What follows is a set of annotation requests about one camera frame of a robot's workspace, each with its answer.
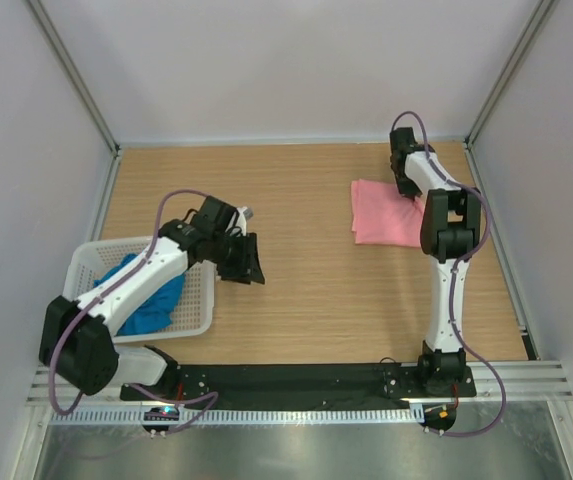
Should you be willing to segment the pink t shirt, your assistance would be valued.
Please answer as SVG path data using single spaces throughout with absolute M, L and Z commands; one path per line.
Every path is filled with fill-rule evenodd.
M 357 245 L 420 247 L 424 203 L 402 196 L 395 184 L 354 180 L 351 206 Z

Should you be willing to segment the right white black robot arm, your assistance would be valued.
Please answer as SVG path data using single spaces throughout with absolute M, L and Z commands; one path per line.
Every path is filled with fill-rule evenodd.
M 422 145 L 411 127 L 389 134 L 390 164 L 402 197 L 421 200 L 420 248 L 432 270 L 430 326 L 417 361 L 416 382 L 430 396 L 446 396 L 465 381 L 462 316 L 470 254 L 479 245 L 481 203 Z

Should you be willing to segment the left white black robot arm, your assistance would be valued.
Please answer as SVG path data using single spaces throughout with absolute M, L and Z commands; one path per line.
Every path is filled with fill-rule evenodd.
M 124 399 L 175 398 L 178 363 L 156 347 L 119 347 L 116 335 L 145 301 L 197 264 L 214 265 L 224 281 L 264 283 L 258 237 L 247 229 L 251 216 L 248 207 L 206 195 L 182 219 L 157 219 L 142 252 L 111 278 L 75 298 L 52 300 L 38 354 L 48 385 L 63 378 L 85 396 L 116 385 Z

